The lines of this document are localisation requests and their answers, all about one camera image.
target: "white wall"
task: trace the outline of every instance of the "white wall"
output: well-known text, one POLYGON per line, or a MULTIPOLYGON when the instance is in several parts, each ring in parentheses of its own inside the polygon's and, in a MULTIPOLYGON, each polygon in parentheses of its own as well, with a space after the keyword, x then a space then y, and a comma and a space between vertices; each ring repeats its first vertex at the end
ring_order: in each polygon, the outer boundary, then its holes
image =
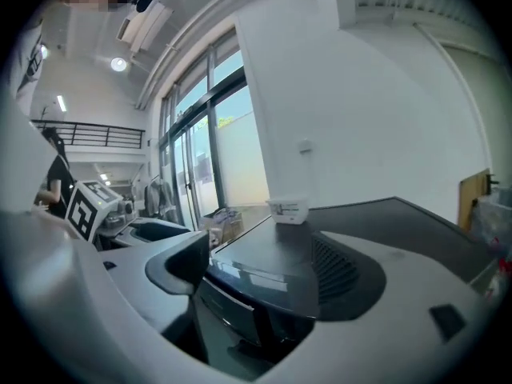
POLYGON ((459 181, 488 164, 462 88, 412 26, 339 30, 337 9, 257 0, 236 13, 270 196, 396 195, 456 222, 459 181), (303 138, 314 149, 300 155, 303 138))
POLYGON ((145 130, 147 112, 134 108, 140 87, 132 86, 124 74, 83 60, 49 57, 42 69, 30 117, 122 126, 145 130), (62 113, 56 102, 62 95, 68 111, 62 113))
POLYGON ((146 162, 146 150, 104 146, 67 146, 70 162, 124 162, 142 164, 146 162))
POLYGON ((446 48, 466 80, 486 128, 492 173, 512 185, 512 84, 506 68, 463 50, 446 48))

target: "wooden board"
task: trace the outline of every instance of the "wooden board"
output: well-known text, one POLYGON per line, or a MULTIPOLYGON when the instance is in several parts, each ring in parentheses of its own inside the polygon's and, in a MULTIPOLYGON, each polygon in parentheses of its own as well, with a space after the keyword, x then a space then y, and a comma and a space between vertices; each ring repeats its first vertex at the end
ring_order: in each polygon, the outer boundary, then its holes
POLYGON ((458 225, 466 232, 471 228, 473 200, 486 194, 488 174, 488 169, 483 170, 461 180, 458 185, 458 225))

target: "plastic bag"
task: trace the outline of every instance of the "plastic bag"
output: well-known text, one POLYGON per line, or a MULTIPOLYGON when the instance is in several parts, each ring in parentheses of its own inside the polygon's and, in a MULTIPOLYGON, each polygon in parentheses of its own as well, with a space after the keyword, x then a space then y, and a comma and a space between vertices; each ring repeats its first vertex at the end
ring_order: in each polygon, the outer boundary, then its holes
POLYGON ((504 258, 499 259, 499 269, 490 281, 486 292, 486 299, 492 305, 499 305, 510 288, 512 277, 512 262, 504 258))
POLYGON ((484 241, 496 258, 512 259, 512 190, 498 188, 491 195, 478 198, 472 212, 471 234, 484 241))

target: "metal railing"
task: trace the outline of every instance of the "metal railing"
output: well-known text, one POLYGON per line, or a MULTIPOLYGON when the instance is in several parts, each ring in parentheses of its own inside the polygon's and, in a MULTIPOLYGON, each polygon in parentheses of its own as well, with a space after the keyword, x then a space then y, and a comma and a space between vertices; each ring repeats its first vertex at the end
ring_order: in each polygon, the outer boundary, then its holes
POLYGON ((67 146, 110 146, 140 150, 145 132, 121 126, 83 122, 32 120, 32 123, 39 130, 55 127, 67 146))

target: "window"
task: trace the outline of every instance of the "window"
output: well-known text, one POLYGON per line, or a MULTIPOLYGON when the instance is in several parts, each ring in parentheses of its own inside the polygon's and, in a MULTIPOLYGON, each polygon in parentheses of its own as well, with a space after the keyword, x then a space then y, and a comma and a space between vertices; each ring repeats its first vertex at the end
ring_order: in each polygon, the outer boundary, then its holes
POLYGON ((214 85, 218 84, 224 78, 232 75, 232 73, 238 70, 241 66, 243 66, 243 60, 242 53, 239 50, 215 67, 214 85))
POLYGON ((227 205, 264 205, 269 191, 249 87, 226 98, 215 107, 215 112, 227 205))
POLYGON ((241 67, 236 34, 228 33, 189 67, 162 104, 162 168, 170 177, 163 176, 174 184, 180 222, 191 230, 198 229, 202 217, 220 206, 236 210, 237 218, 248 227, 269 214, 265 204, 269 191, 249 88, 240 79, 226 82, 241 67), (203 95, 215 92, 212 89, 223 81, 228 86, 223 87, 222 99, 201 102, 187 124, 180 123, 181 114, 203 95), (176 130, 166 136, 173 124, 177 124, 176 130), (169 147, 172 158, 167 157, 169 147))
POLYGON ((208 89, 243 66, 236 33, 232 30, 202 53, 175 82, 162 103, 162 129, 164 137, 178 117, 187 111, 208 89))
POLYGON ((187 111, 193 104, 195 104, 204 94, 208 92, 208 81, 204 77, 189 93, 176 105, 174 112, 174 122, 179 115, 187 111))

